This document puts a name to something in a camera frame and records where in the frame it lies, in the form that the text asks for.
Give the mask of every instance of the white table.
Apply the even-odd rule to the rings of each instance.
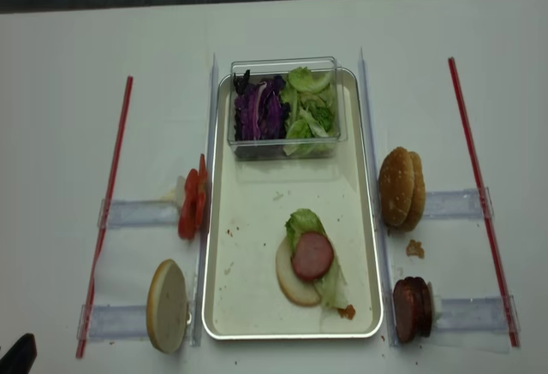
[[[314,0],[0,15],[0,355],[33,332],[33,373],[545,372],[547,36],[548,0]],[[223,74],[235,59],[324,54],[353,67],[361,46],[374,102],[408,95],[433,64],[456,57],[522,348],[390,349],[380,335],[218,343],[204,334],[200,348],[182,355],[117,341],[88,345],[76,360],[127,75],[135,77],[130,113],[158,102],[157,117],[188,121],[182,147],[198,156],[214,52]]]

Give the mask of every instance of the red straw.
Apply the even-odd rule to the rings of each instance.
[[[112,163],[110,165],[109,185],[106,189],[106,195],[104,196],[104,215],[108,216],[110,201],[112,200],[112,194],[114,192],[114,183],[116,181],[116,172],[118,171],[118,161],[120,160],[120,150],[122,149],[123,132],[126,128],[126,120],[128,118],[129,99],[131,98],[131,87],[134,83],[134,78],[128,76],[126,82],[126,92],[123,95],[122,113],[120,114],[120,122],[118,123],[118,135],[116,136],[116,144],[114,146],[114,154],[112,155]],[[87,298],[86,308],[93,304],[93,296],[95,295],[95,265],[103,246],[104,235],[106,228],[100,228],[97,236],[97,244],[95,246],[95,255],[93,256],[92,274],[89,277],[89,285],[87,286]],[[87,333],[89,319],[84,322],[84,333]],[[86,340],[78,341],[78,348],[76,348],[76,358],[81,359],[84,356],[84,350],[86,349]]]
[[[476,154],[476,148],[474,146],[474,138],[472,137],[472,129],[470,128],[470,121],[468,120],[468,113],[466,112],[466,105],[464,104],[464,96],[462,96],[461,82],[459,81],[459,74],[456,71],[455,58],[450,57],[449,69],[451,72],[451,78],[453,79],[453,87],[455,88],[456,102],[459,106],[459,112],[461,113],[462,127],[464,128],[464,135],[466,136],[466,142],[468,144],[468,153],[470,154],[470,160],[472,161],[472,169],[474,170],[474,177],[476,180],[476,187],[481,201],[481,208],[484,214],[485,228],[487,230],[487,236],[489,237],[489,245],[491,246],[491,254],[493,256],[493,263],[495,264],[495,271],[497,273],[498,289],[500,295],[503,297],[504,312],[506,314],[506,320],[509,326],[510,342],[512,347],[520,346],[520,339],[517,333],[517,324],[514,320],[514,313],[512,312],[512,305],[509,300],[508,286],[506,285],[506,278],[504,277],[503,261],[500,258],[497,245],[497,236],[495,235],[495,227],[491,216],[489,215],[489,209],[487,207],[487,196],[485,195],[485,183],[481,176],[480,161]]]

